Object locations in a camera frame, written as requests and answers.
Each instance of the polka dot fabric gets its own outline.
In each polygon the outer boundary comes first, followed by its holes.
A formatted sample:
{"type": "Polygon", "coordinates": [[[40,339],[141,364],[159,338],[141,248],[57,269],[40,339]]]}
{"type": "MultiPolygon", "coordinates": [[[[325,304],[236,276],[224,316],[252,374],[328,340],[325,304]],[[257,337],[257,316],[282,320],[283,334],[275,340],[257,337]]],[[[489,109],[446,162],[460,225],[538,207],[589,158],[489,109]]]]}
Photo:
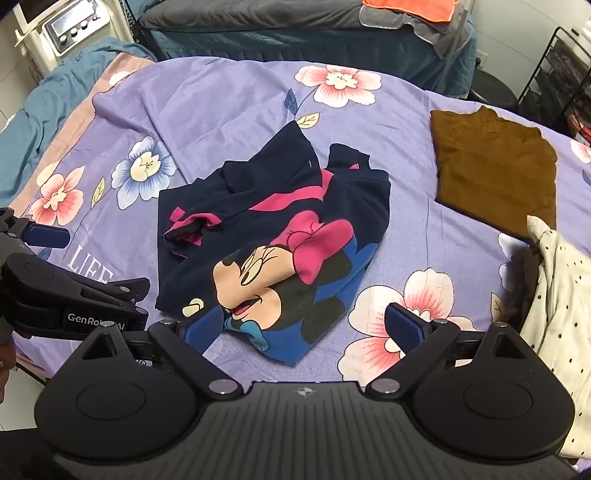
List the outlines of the polka dot fabric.
{"type": "Polygon", "coordinates": [[[591,260],[539,218],[529,216],[527,226],[543,260],[521,336],[573,397],[560,454],[591,458],[591,260]]]}

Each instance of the brown sweater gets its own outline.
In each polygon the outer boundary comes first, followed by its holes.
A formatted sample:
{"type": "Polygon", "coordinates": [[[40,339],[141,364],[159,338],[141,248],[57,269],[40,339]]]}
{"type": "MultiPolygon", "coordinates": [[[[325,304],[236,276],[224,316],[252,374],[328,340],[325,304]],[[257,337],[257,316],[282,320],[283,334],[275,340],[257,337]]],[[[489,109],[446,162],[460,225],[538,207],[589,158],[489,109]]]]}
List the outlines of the brown sweater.
{"type": "Polygon", "coordinates": [[[432,111],[436,201],[508,235],[528,239],[526,218],[556,228],[556,152],[538,128],[475,113],[432,111]]]}

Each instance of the white machine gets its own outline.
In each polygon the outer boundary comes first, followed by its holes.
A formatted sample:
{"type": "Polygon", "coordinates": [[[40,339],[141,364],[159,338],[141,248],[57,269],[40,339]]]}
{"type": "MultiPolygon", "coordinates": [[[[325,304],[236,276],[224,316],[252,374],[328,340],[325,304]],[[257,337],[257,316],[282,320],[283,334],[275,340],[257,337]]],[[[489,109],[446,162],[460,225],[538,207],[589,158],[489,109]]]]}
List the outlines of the white machine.
{"type": "Polygon", "coordinates": [[[20,28],[15,46],[42,76],[103,37],[133,41],[118,0],[22,0],[14,14],[20,28]]]}

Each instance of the pink stripe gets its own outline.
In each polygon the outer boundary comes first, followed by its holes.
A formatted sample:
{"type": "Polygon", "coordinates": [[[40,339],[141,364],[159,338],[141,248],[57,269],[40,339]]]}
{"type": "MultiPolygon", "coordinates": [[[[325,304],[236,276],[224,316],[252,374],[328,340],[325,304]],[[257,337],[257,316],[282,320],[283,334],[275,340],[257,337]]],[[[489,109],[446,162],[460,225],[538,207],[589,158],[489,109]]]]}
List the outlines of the pink stripe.
{"type": "Polygon", "coordinates": [[[332,180],[332,177],[335,176],[334,173],[329,172],[328,170],[322,169],[322,198],[326,195],[326,190],[329,189],[329,183],[332,180]]]}
{"type": "Polygon", "coordinates": [[[201,245],[202,239],[202,235],[197,232],[190,233],[185,238],[181,238],[181,240],[191,242],[193,245],[201,245]]]}
{"type": "Polygon", "coordinates": [[[183,218],[184,214],[185,211],[181,207],[176,207],[170,214],[170,220],[172,222],[178,222],[181,218],[183,218]]]}
{"type": "Polygon", "coordinates": [[[291,193],[274,193],[262,202],[257,203],[254,207],[250,207],[249,210],[254,210],[256,212],[279,212],[298,200],[323,200],[334,174],[327,170],[321,170],[321,172],[322,187],[314,185],[297,189],[291,193]]]}
{"type": "Polygon", "coordinates": [[[192,215],[189,215],[187,218],[185,218],[185,220],[180,220],[180,221],[177,220],[176,222],[174,222],[172,227],[170,227],[166,233],[171,232],[173,230],[177,230],[181,227],[190,225],[191,223],[193,223],[194,220],[198,220],[201,218],[205,219],[206,226],[216,226],[216,225],[219,225],[220,223],[222,223],[221,219],[217,215],[214,215],[213,213],[194,213],[192,215]]]}

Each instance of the navy sweatshirt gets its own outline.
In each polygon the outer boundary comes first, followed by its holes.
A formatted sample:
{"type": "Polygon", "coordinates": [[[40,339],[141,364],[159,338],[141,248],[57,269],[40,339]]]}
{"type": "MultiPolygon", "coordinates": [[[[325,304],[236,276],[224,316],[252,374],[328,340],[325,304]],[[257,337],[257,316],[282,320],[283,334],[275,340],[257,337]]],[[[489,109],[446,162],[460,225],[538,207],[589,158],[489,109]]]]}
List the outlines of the navy sweatshirt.
{"type": "Polygon", "coordinates": [[[203,353],[225,330],[294,365],[353,302],[389,221],[388,174],[295,122],[249,161],[158,200],[156,308],[203,353]]]}

